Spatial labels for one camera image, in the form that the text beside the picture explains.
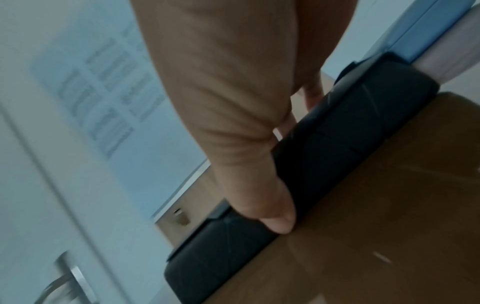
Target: metal door handle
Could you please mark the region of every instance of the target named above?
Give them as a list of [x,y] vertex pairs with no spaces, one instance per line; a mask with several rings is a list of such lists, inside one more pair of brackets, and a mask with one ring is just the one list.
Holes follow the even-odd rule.
[[72,256],[66,251],[56,260],[60,269],[65,273],[52,283],[50,283],[40,294],[34,304],[43,304],[50,294],[65,284],[68,284],[74,297],[79,297],[84,304],[100,304],[97,296],[90,287],[80,271],[80,268],[74,262]]

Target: finger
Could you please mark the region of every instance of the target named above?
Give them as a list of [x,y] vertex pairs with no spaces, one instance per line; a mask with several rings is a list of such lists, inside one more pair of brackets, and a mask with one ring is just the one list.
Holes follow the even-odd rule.
[[290,133],[290,131],[295,127],[297,124],[297,120],[292,112],[289,112],[285,117],[285,120],[280,123],[277,127],[278,131],[280,132],[282,137],[285,137]]
[[285,234],[295,225],[296,211],[289,190],[277,176],[270,149],[269,141],[244,142],[234,148],[236,160],[211,162],[225,197],[236,211]]
[[313,79],[303,85],[303,96],[305,97],[306,109],[310,111],[316,106],[324,97],[324,89],[322,87],[322,80],[320,74],[316,73]]

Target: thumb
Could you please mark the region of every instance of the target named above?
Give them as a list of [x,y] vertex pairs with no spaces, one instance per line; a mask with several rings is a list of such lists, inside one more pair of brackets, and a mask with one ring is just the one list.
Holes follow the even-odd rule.
[[269,141],[244,141],[230,148],[227,158],[210,159],[230,205],[273,232],[289,233],[296,210],[289,190],[277,176]]

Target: white door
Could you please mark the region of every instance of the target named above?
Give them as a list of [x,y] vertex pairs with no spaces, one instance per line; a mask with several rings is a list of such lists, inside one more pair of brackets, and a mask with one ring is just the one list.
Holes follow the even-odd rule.
[[[33,304],[65,272],[54,264],[65,251],[102,304],[128,304],[121,287],[75,227],[65,207],[0,115],[0,302]],[[68,288],[45,303],[68,303]]]
[[[17,288],[22,287],[24,294],[19,296],[25,296],[25,301],[4,299],[4,292],[11,292],[12,296],[18,295],[14,288],[5,285],[1,290],[1,304],[29,304],[34,294],[37,295],[49,281],[58,276],[53,262],[66,250],[71,250],[84,268],[82,271],[91,280],[92,288],[98,292],[99,297],[114,299],[114,296],[118,296],[115,294],[124,291],[125,300],[118,297],[118,301],[106,300],[105,303],[155,303],[155,299],[161,297],[158,293],[165,288],[163,271],[171,246],[153,222],[140,216],[108,164],[93,153],[75,128],[66,123],[58,101],[32,75],[32,62],[36,56],[58,36],[85,3],[88,1],[0,2],[0,104],[38,159],[38,165],[44,170],[47,180],[56,187],[63,207],[68,209],[70,219],[74,219],[77,226],[75,229],[68,228],[74,227],[70,220],[56,213],[60,211],[54,206],[59,203],[53,196],[49,200],[45,195],[44,205],[27,201],[25,197],[22,207],[18,204],[8,205],[8,211],[12,215],[5,216],[6,211],[0,210],[0,222],[10,217],[9,226],[14,225],[17,227],[16,233],[28,236],[26,243],[18,244],[18,253],[12,251],[13,255],[27,254],[29,258],[35,259],[35,265],[42,265],[44,272],[51,271],[49,276],[35,278],[33,276],[41,273],[37,270],[40,272],[34,273],[31,281],[15,285]],[[4,150],[4,145],[1,145],[0,158],[4,157]],[[31,183],[40,187],[38,180]],[[11,195],[28,195],[28,187],[23,189],[24,192]],[[85,253],[87,249],[81,245],[83,241],[72,237],[78,233],[78,227],[81,228],[82,237],[87,238],[94,248],[95,255]],[[36,253],[36,248],[45,241],[36,235],[38,233],[40,236],[44,232],[58,234],[58,237],[50,240],[50,248],[54,249]],[[101,259],[101,265],[99,261],[94,261],[94,256]],[[27,266],[28,264],[16,266],[17,271],[12,273],[25,277],[18,277],[15,284],[30,277],[28,272],[32,270]],[[111,276],[101,279],[101,267],[107,269]],[[115,278],[115,284],[110,281],[112,277]]]

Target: black leather cover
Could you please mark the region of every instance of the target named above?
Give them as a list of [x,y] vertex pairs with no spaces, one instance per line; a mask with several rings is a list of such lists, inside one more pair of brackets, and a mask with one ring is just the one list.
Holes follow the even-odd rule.
[[[299,217],[438,89],[391,54],[371,58],[341,78],[272,151]],[[170,255],[165,278],[183,304],[201,303],[276,237],[224,201]]]

